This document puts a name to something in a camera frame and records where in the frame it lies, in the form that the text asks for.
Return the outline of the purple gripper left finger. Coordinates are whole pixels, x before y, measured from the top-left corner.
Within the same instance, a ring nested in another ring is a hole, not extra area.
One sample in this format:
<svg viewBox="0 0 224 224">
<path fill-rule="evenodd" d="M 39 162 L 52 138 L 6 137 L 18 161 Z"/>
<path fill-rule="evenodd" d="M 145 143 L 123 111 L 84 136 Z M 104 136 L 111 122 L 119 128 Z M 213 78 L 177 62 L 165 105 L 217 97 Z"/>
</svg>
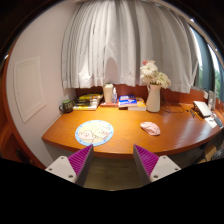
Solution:
<svg viewBox="0 0 224 224">
<path fill-rule="evenodd" d="M 86 181 L 93 156 L 93 146 L 89 145 L 78 150 L 69 157 L 58 157 L 46 168 L 46 171 L 79 186 L 83 186 Z"/>
</svg>

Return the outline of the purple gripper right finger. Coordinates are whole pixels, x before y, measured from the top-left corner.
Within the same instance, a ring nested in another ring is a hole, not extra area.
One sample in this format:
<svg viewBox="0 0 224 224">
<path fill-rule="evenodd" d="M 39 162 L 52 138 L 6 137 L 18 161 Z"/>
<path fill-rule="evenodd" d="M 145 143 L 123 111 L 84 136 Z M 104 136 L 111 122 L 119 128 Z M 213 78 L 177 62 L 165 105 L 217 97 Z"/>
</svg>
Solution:
<svg viewBox="0 0 224 224">
<path fill-rule="evenodd" d="M 168 156 L 157 156 L 138 145 L 133 146 L 133 156 L 144 185 L 180 170 L 180 167 Z"/>
</svg>

